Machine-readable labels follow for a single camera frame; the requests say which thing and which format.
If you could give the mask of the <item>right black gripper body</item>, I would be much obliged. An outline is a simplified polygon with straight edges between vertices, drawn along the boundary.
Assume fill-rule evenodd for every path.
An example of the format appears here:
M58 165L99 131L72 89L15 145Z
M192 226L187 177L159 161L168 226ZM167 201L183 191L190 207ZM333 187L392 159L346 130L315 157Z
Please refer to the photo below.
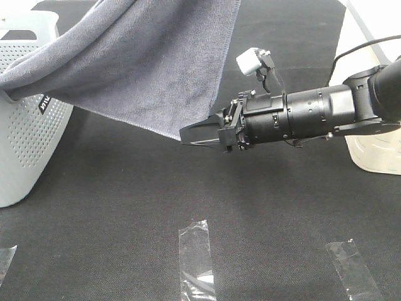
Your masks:
M250 149L256 144L277 142L287 138L286 95L241 92L230 106L218 111L221 118L217 130L221 149Z

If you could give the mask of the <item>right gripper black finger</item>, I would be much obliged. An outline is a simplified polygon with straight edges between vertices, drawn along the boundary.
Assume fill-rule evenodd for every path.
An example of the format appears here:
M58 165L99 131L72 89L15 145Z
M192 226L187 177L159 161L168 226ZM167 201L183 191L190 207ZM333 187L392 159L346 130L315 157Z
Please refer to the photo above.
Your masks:
M217 114L209 118L183 127L179 130L181 143L189 146L220 148L218 130L222 127L222 119Z

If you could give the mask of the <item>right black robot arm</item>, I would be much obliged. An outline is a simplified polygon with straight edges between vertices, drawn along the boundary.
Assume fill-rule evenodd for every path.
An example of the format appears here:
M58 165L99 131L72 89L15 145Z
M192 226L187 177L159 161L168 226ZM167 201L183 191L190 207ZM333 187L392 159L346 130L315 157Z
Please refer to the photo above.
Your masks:
M228 107L180 129L184 145L230 152L284 141L373 135L400 128L400 61L349 76L340 85L287 93L269 51L250 48L236 59L264 88L240 92Z

